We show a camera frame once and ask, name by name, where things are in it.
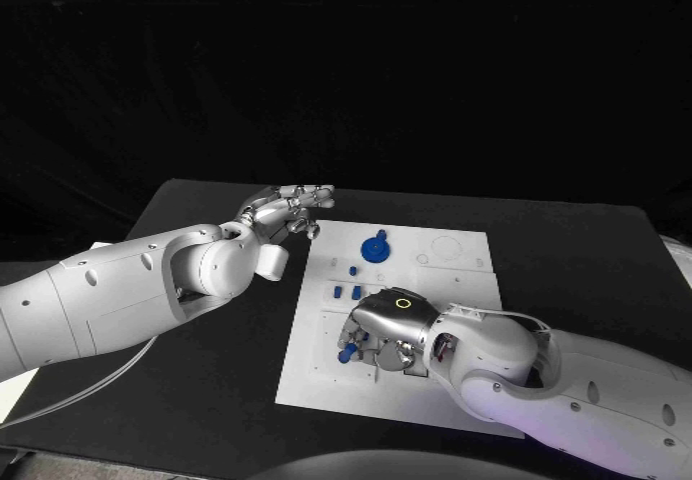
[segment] black table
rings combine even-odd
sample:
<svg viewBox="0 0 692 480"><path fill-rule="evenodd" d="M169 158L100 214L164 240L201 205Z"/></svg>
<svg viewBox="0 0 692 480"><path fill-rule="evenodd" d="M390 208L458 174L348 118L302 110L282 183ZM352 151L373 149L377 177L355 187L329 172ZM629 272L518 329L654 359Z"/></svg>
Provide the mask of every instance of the black table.
<svg viewBox="0 0 692 480"><path fill-rule="evenodd" d="M233 220L260 188L169 181L129 239ZM692 369L692 295L642 210L347 189L337 201L319 218L488 232L508 309ZM0 445L226 479L318 454L378 448L461 454L554 478L626 478L531 438L275 404L309 240L293 235L285 246L283 281L256 277L240 298L161 336L113 385L0 431ZM45 367L12 416L90 386L140 347Z"/></svg>

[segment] blue part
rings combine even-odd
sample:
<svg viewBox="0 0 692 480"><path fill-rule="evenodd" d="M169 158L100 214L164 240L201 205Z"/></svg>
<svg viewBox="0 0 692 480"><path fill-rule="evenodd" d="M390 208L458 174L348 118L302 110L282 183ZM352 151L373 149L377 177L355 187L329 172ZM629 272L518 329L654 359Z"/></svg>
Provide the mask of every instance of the blue part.
<svg viewBox="0 0 692 480"><path fill-rule="evenodd" d="M350 343L347 348L339 352L339 361L342 363L350 363L351 356L354 355L355 351L358 350L357 344Z"/></svg>
<svg viewBox="0 0 692 480"><path fill-rule="evenodd" d="M371 263L383 263L390 257L390 244L387 243L387 232L381 230L378 236L370 238L361 247L361 255Z"/></svg>

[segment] blue object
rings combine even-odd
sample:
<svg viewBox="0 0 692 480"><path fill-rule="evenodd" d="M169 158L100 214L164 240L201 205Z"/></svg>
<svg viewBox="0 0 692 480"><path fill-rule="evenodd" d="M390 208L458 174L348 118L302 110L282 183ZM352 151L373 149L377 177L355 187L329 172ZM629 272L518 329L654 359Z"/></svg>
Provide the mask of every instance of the blue object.
<svg viewBox="0 0 692 480"><path fill-rule="evenodd" d="M342 363L350 363L351 356L354 355L354 352L358 350L357 344L350 343L347 345L347 348L339 352L339 361Z"/></svg>
<svg viewBox="0 0 692 480"><path fill-rule="evenodd" d="M390 244L387 243L387 233L378 232L378 236L370 238L361 247L361 255L371 263L383 263L390 257Z"/></svg>

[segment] white robotic arm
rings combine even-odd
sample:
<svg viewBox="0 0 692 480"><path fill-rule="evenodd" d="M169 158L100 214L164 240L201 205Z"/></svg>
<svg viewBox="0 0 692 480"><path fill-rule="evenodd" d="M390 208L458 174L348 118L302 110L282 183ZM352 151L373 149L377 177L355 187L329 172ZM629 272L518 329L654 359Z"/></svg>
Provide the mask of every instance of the white robotic arm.
<svg viewBox="0 0 692 480"><path fill-rule="evenodd" d="M84 252L0 288L0 381L138 345L226 305L254 274L282 279L289 233L319 225L335 187L270 187L236 221L202 224Z"/></svg>
<svg viewBox="0 0 692 480"><path fill-rule="evenodd" d="M419 353L474 417L636 478L692 478L692 373L541 321L530 330L510 318L521 314L489 312L450 304L440 313L416 293L386 289L352 311L342 361L352 352L352 361L404 370ZM380 351L360 349L364 332L387 342Z"/></svg>

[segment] cable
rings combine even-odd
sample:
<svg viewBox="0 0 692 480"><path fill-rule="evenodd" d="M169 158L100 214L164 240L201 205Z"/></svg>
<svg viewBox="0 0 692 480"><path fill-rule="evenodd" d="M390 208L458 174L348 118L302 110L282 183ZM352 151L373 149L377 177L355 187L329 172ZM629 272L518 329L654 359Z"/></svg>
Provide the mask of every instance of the cable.
<svg viewBox="0 0 692 480"><path fill-rule="evenodd" d="M12 420L11 422L6 422L0 424L0 430L4 428L11 427L12 425L18 425L18 423L28 422L29 420L34 420L35 418L40 418L44 415L48 415L50 413L54 413L55 411L61 410L61 408L68 407L74 403L77 403L80 400L84 400L90 395L97 393L103 388L106 388L119 378L120 376L133 368L133 365L139 362L140 358L145 356L148 353L148 350L152 348L152 345L159 337L152 338L149 343L145 345L143 349L138 353L138 355L130 359L130 361L99 382L96 383L90 388L83 390L80 393L73 395L70 398L66 400L60 401L58 403L54 403L54 405L50 405L47 408L38 410L37 412L25 415L24 417L19 417L18 419Z"/></svg>
<svg viewBox="0 0 692 480"><path fill-rule="evenodd" d="M466 308L469 310L474 310L481 313L497 313L498 315L508 315L510 317L521 317L521 318L528 318L530 320L534 320L537 322L538 326L541 327L540 330L534 330L536 332L544 333L544 332L551 332L551 327L548 324L540 320L537 317L533 317L531 315L527 315L525 313L518 313L518 312L508 312L505 310L489 310L486 308L476 308L476 307L469 307L466 305L462 305L459 303L455 303L462 308Z"/></svg>

